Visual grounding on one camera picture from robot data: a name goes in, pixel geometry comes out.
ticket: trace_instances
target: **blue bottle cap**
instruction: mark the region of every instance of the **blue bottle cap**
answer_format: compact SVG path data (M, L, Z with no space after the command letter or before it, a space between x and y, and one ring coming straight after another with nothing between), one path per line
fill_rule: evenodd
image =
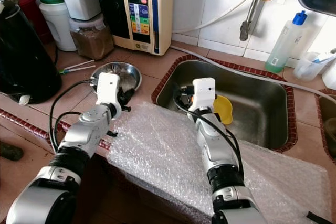
M294 19L293 19L293 24L301 26L307 18L306 12L303 10L300 13L296 13Z

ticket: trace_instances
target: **metal bowl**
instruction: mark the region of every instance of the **metal bowl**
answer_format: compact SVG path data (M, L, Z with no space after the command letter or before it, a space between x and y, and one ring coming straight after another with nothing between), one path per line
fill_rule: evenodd
M97 91L98 78L100 73L114 73L120 77L120 86L124 92L135 89L141 84L142 77L140 71L133 65L126 62L111 62L96 69L91 75L93 89Z

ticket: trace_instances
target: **sink basin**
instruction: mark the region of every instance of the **sink basin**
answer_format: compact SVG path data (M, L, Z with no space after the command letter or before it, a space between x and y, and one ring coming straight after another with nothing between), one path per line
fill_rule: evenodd
M178 111L173 102L173 84L190 85L195 78L204 77L213 77L216 93L232 103L233 122L227 128L238 140L270 149L279 149L287 143L287 93L276 83L243 77L199 60L187 60L173 70L154 102Z
M336 118L336 104L329 101L324 97L319 98L320 102L320 109L321 109L321 116L324 125L324 136L327 142L327 146L329 149L329 153L333 158L336 158L336 139L333 136L331 129L327 129L328 121L332 120L332 118Z

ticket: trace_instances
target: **black cable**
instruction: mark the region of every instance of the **black cable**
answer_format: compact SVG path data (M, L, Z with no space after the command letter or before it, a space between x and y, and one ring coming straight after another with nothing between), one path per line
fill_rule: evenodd
M241 174L244 175L244 167L243 167L243 162L242 162L242 155L241 155L241 152L240 152L240 147L239 147L239 144L238 144L238 141L237 141L237 138L236 136L228 129L226 129L226 132L229 133L230 137L233 139L233 141L235 142L235 145L236 145L236 148L237 148L237 152L239 154L239 157L238 157L238 160L240 161L240 164L239 164L239 169L241 170Z
M79 81L79 82L76 82L75 84L71 85L70 87L68 87L65 91L63 91L58 97L56 97L56 99L54 100L54 102L52 103L51 105L51 109L50 109L50 114L49 114L49 131L50 131L50 142L51 142L51 146L54 150L54 152L56 153L57 152L57 149L58 149L58 144L57 142L55 141L55 136L53 134L53 117L52 117L52 114L54 113L54 107L56 105L56 103L58 102L59 99L62 98L63 95L65 95L67 92L69 92L71 89L73 89L74 87L82 84L82 83L90 83L91 80L85 80L85 81Z
M57 61L58 61L58 48L55 45L55 60L54 60L54 65L56 65Z
M323 219L320 216L317 216L316 214L312 213L311 211L308 212L307 216L308 219L318 223L318 224L332 224L330 221L327 221L326 219Z
M227 137L227 135L224 134L223 131L221 131L214 123L210 122L208 119L204 118L203 116L201 115L198 115L196 114L195 112L193 111L189 111L188 109L182 107L178 100L177 100L177 96L174 95L174 103L175 105L182 111L186 112L186 113L189 113L191 114L192 116L195 116L197 117L198 119L204 121L205 123L207 123L208 125L210 125L212 128L214 128L225 140L226 142L230 145L230 147L232 148L232 150L234 151L237 159L238 159L238 165L239 165L239 173L240 175L242 176L242 179L244 180L244 170L243 170L243 163L242 163L242 159L241 159L241 155L240 155L240 151L238 152L239 150L239 145L238 145L238 142L237 140L235 140L235 144L237 145L237 148L233 145L233 143L231 142L231 140Z
M64 112L62 113L59 117L57 117L56 121L55 121L55 125L54 125L54 131L53 131L53 136L55 138L55 142L57 143L57 125L59 123L59 121L61 121L62 117L65 115L80 115L80 112L76 112L76 111L68 111L68 112Z

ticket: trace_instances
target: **yellow object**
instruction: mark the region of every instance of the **yellow object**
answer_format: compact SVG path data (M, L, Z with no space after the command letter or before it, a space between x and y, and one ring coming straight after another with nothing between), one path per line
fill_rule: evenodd
M218 113L223 124L228 125L232 123L232 104L226 97L217 96L214 102L215 113Z

